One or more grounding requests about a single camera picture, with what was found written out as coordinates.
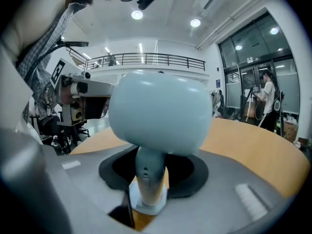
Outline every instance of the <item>ceiling pipe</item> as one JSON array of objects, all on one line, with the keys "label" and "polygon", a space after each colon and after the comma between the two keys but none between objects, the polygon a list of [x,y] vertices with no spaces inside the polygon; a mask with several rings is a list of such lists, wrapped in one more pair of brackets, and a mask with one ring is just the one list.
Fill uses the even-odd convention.
[{"label": "ceiling pipe", "polygon": [[257,3],[261,2],[262,0],[248,0],[245,2],[241,7],[239,7],[237,10],[235,10],[229,17],[225,19],[217,28],[215,28],[204,40],[203,42],[196,47],[196,49],[202,49],[205,46],[207,46],[209,43],[211,43],[218,34],[227,26],[229,26],[233,21],[235,21],[235,18],[238,17],[244,10],[246,10],[250,6],[255,6]]}]

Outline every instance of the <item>black pants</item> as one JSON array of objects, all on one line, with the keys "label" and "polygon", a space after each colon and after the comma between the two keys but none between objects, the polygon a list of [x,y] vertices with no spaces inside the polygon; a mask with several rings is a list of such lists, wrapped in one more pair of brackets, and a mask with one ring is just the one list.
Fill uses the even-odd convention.
[{"label": "black pants", "polygon": [[275,123],[278,118],[278,113],[275,111],[272,111],[268,114],[263,114],[262,120],[259,124],[261,128],[267,129],[271,132],[274,132]]},{"label": "black pants", "polygon": [[[39,122],[40,124],[40,130],[44,135],[51,135],[51,136],[57,136],[59,139],[59,143],[61,147],[64,146],[64,135],[61,132],[63,130],[62,126],[58,125],[59,122],[59,117],[58,116],[48,116],[41,120]],[[77,143],[78,141],[81,141],[77,129],[75,126],[72,127],[66,127],[67,134],[70,134],[73,137],[74,143]]]}]

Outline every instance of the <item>frosted glass panel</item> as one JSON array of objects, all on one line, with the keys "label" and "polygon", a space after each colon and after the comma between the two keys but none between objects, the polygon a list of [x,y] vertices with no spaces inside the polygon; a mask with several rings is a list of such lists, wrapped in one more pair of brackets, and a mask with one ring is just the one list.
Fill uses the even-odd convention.
[{"label": "frosted glass panel", "polygon": [[239,82],[228,83],[227,86],[227,107],[240,108],[240,85]]},{"label": "frosted glass panel", "polygon": [[297,73],[278,75],[279,89],[285,94],[282,107],[285,113],[299,114],[299,83]]}]

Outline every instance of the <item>plaid shirt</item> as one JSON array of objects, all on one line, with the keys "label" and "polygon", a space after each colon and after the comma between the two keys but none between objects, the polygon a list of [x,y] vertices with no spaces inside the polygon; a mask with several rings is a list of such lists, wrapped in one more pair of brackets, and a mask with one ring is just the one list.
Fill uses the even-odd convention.
[{"label": "plaid shirt", "polygon": [[[47,32],[30,48],[24,59],[18,64],[17,71],[23,79],[25,79],[33,63],[48,50],[55,47],[56,42],[64,33],[65,28],[74,13],[85,7],[85,5],[71,3],[68,5],[68,8],[65,10],[64,13],[58,15],[54,19],[52,25],[47,30]],[[51,74],[48,73],[45,69],[49,63],[50,58],[51,55],[48,55],[41,63],[39,63],[32,78],[30,78],[30,80],[25,80],[25,82],[34,93],[33,98],[38,105],[38,111],[41,117],[48,116],[47,104],[45,100],[45,90],[47,86],[52,86],[52,84],[50,83]],[[54,102],[51,109],[53,109],[56,104],[57,103]],[[23,118],[26,122],[28,119],[28,111],[29,104],[27,104],[23,111]]]}]

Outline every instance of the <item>white base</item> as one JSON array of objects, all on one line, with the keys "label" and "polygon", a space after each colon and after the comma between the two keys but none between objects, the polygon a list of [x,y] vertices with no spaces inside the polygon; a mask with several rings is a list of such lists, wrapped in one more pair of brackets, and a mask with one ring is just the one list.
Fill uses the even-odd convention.
[{"label": "white base", "polygon": [[132,182],[129,186],[130,191],[130,203],[133,210],[146,215],[158,215],[161,210],[165,207],[167,202],[167,187],[163,186],[161,199],[156,206],[147,206],[143,204],[141,199],[141,193],[138,188],[137,182]]}]

